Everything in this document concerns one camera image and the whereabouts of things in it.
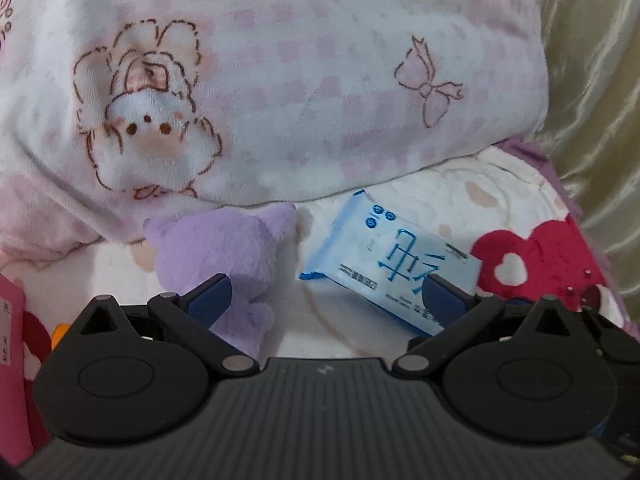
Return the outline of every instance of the wet wipes package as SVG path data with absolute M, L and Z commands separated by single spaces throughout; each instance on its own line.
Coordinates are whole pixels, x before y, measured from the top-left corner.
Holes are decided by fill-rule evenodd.
M 434 272 L 473 294 L 480 265 L 480 260 L 402 219 L 361 190 L 340 210 L 300 279 L 329 278 L 436 335 L 443 326 L 438 313 L 422 304 L 425 276 Z

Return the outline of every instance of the pink ribbon bow print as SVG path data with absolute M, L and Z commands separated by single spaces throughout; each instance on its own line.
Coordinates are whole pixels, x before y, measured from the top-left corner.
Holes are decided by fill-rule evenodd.
M 406 53 L 406 59 L 396 67 L 394 76 L 400 86 L 420 92 L 424 98 L 422 121 L 427 128 L 433 128 L 449 111 L 451 100 L 462 99 L 462 85 L 447 81 L 436 85 L 436 67 L 429 54 L 424 38 L 412 36 L 414 46 Z

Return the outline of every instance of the purple plush toy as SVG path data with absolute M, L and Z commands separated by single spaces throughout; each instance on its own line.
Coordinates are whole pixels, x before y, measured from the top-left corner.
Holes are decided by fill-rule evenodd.
M 185 294 L 214 274 L 231 280 L 231 306 L 211 331 L 257 358 L 265 332 L 273 324 L 271 307 L 254 299 L 275 279 L 278 243 L 296 230 L 296 208 L 276 203 L 249 215 L 222 208 L 178 220 L 145 221 L 145 236 L 155 247 L 161 285 Z

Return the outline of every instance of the shiny beige fabric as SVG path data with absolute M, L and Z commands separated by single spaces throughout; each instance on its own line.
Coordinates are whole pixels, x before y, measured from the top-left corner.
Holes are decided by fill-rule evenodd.
M 640 0 L 546 0 L 550 110 L 536 139 L 640 321 Z

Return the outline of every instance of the plush toy head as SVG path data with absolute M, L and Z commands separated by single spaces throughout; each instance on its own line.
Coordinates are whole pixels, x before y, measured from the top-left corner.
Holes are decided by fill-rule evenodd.
M 249 215 L 222 208 L 171 220 L 145 222 L 157 250 L 156 274 L 166 288 L 185 294 L 214 274 L 225 273 L 234 297 L 248 301 L 275 278 L 276 250 L 296 229 L 296 209 L 277 203 Z

